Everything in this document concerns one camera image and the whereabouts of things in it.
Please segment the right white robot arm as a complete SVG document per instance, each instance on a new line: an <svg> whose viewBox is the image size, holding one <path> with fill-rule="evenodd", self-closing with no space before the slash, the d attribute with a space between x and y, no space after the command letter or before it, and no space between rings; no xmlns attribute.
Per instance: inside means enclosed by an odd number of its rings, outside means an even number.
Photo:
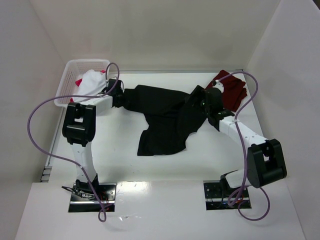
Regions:
<svg viewBox="0 0 320 240"><path fill-rule="evenodd" d="M235 119L234 113L223 107L222 92L218 88L206 90L198 85L186 102L200 109L211 126L242 146L245 152L246 169L223 174L220 177L222 188L236 190L243 180L246 187L260 188L287 177L281 143L255 133Z"/></svg>

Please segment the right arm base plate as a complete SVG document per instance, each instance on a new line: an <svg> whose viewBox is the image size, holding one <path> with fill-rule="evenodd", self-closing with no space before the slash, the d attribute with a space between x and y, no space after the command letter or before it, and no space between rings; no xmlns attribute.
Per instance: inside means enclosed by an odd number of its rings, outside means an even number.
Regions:
<svg viewBox="0 0 320 240"><path fill-rule="evenodd" d="M204 181L203 189L207 211L233 209L236 210L238 206L240 206L240 209L252 208L249 192L247 189L242 192L240 198L233 206L228 205L228 197L234 190L236 190L235 188L230 188L228 185L223 186L220 181Z"/></svg>

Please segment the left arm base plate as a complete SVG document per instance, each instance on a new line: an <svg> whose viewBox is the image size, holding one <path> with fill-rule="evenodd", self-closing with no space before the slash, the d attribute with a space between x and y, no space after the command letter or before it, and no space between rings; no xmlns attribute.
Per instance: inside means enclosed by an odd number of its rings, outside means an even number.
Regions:
<svg viewBox="0 0 320 240"><path fill-rule="evenodd" d="M115 211L116 188L116 183L100 183L96 190L106 212ZM73 188L69 187L68 190L71 192L68 207L69 213L97 213L101 210L101 206L92 192L77 190L75 184Z"/></svg>

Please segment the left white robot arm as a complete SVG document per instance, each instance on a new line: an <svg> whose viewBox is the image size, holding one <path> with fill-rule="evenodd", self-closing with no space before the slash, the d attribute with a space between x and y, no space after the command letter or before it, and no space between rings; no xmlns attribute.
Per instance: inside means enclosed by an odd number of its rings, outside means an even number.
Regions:
<svg viewBox="0 0 320 240"><path fill-rule="evenodd" d="M92 155L97 116L119 107L122 97L123 82L110 79L99 97L71 102L67 106L62 135L70 144L76 162L77 177L72 191L78 195L93 197L100 188Z"/></svg>

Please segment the black t shirt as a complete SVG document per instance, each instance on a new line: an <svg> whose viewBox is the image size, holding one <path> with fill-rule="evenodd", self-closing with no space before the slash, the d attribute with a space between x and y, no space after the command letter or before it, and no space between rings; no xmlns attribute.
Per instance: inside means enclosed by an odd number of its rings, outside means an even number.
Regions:
<svg viewBox="0 0 320 240"><path fill-rule="evenodd" d="M187 105L191 93L137 85L124 90L123 107L144 114L148 128L141 133L137 155L173 155L186 148L190 134L206 120L199 110Z"/></svg>

